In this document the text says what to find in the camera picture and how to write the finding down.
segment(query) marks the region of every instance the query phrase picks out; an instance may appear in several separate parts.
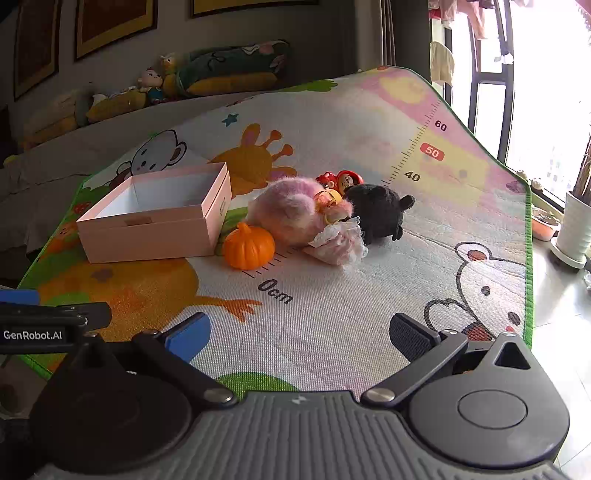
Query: metal screw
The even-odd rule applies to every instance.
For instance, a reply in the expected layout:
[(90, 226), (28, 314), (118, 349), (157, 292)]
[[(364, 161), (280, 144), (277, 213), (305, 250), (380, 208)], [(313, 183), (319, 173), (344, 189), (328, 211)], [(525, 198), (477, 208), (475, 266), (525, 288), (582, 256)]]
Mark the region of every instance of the metal screw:
[(396, 398), (396, 393), (387, 388), (370, 388), (365, 397), (374, 403), (388, 403)]
[(234, 399), (234, 394), (227, 388), (209, 388), (203, 394), (203, 398), (211, 403), (224, 404)]

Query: black plush toy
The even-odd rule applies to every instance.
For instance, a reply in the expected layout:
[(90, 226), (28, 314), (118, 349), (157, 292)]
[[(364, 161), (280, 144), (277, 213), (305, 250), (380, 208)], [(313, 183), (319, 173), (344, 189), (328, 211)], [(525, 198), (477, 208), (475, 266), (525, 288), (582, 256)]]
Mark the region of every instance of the black plush toy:
[(361, 183), (345, 191), (343, 198), (353, 204), (353, 215), (359, 215), (359, 226), (366, 245), (392, 235), (392, 241), (402, 237), (402, 213), (414, 205), (414, 197), (402, 198), (387, 187)]

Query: small pot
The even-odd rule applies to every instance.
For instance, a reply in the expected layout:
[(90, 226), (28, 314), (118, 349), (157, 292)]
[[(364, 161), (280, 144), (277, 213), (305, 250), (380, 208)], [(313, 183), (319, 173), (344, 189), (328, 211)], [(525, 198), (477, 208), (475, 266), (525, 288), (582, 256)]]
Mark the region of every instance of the small pot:
[(560, 222), (554, 215), (538, 207), (531, 208), (531, 234), (534, 237), (543, 242), (549, 242), (558, 229), (560, 229)]

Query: cartoon play mat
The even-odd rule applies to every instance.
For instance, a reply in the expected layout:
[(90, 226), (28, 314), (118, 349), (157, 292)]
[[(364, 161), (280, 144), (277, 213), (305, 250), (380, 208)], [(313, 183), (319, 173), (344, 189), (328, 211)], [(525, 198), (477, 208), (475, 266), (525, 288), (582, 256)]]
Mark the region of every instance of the cartoon play mat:
[[(158, 160), (146, 162), (150, 149)], [(374, 242), (347, 268), (285, 248), (247, 272), (220, 256), (86, 261), (75, 221), (108, 191), (129, 175), (208, 161), (227, 162), (234, 196), (220, 238), (285, 175), (352, 170), (416, 204), (399, 241)], [(147, 139), (82, 185), (20, 286), (46, 305), (108, 302), (107, 340), (205, 312), (191, 363), (237, 393), (359, 395), (408, 364), (390, 338), (396, 312), (472, 339), (514, 330), (531, 345), (530, 195), (421, 77), (380, 67), (257, 95)], [(28, 360), (47, 374), (60, 358)]]

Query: pink plush toy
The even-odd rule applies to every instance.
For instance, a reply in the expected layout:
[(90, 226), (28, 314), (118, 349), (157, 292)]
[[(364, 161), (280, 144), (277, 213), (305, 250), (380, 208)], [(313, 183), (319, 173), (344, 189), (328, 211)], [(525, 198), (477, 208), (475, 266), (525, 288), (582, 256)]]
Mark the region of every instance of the pink plush toy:
[(286, 177), (277, 180), (248, 204), (246, 222), (263, 227), (285, 245), (307, 245), (324, 230), (326, 219), (335, 222), (353, 213), (353, 205), (347, 200), (321, 208), (315, 196), (323, 190), (313, 179)]

